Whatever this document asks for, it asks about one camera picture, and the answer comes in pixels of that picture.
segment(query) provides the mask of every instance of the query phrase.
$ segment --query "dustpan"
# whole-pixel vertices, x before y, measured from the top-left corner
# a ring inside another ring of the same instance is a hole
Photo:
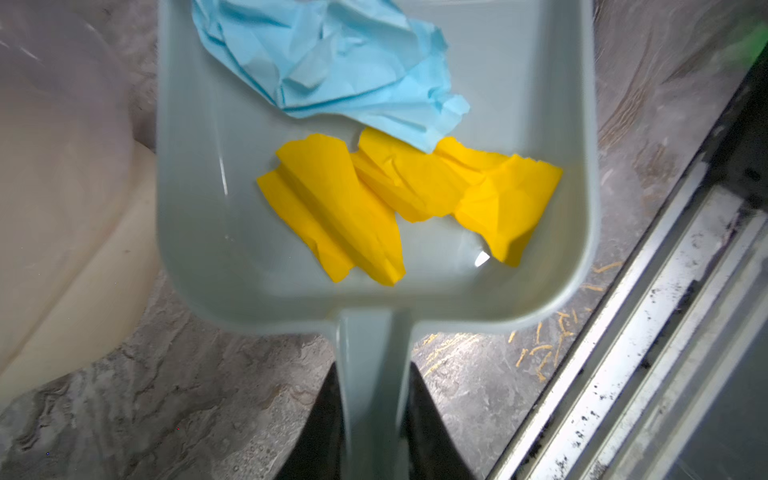
[[[323,133],[355,150],[362,125],[286,116],[205,52],[190,0],[160,6],[157,230],[167,272],[190,308],[222,328],[332,342],[354,479],[395,475],[412,343],[540,321],[586,276],[600,221],[591,1],[399,6],[450,45],[453,90],[472,106],[452,135],[564,170],[518,268],[488,260],[482,239],[451,217],[398,219],[403,280],[388,288],[354,269],[331,282],[254,180],[287,141]]]

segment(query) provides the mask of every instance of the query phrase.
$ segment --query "crumpled paper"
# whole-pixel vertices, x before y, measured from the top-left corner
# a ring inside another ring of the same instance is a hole
[[[425,152],[468,112],[447,44],[387,0],[193,0],[203,46],[288,115],[341,114]]]
[[[277,151],[282,164],[258,184],[334,282],[360,266],[392,286],[406,270],[395,212],[410,222],[452,214],[491,255],[519,265],[562,169],[464,147],[445,138],[425,154],[367,128],[359,149],[313,134]]]

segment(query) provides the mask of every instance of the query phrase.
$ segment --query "beige object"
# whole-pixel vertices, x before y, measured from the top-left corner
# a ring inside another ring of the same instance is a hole
[[[160,269],[155,156],[134,143],[131,191],[107,239],[0,371],[0,402],[101,358],[131,334]],[[5,323],[0,323],[0,337]]]

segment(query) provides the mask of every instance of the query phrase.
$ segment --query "translucent plastic bag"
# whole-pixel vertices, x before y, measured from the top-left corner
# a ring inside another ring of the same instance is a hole
[[[91,26],[56,2],[0,2],[0,373],[120,219],[126,94]]]

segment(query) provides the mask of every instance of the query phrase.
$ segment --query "marble floor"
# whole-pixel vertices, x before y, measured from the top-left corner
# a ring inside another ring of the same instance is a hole
[[[156,1],[62,1],[124,62],[134,134],[153,147]],[[768,19],[764,4],[595,2],[603,223],[589,286],[561,309],[571,315],[569,331],[578,333],[739,84],[747,63],[738,45]],[[544,385],[537,362],[518,362],[521,350],[537,338],[556,344],[560,335],[555,314],[515,335],[436,333],[414,346],[479,478]],[[332,361],[330,345],[316,336],[214,328],[161,273],[141,324],[118,349],[0,412],[0,478],[272,478]]]

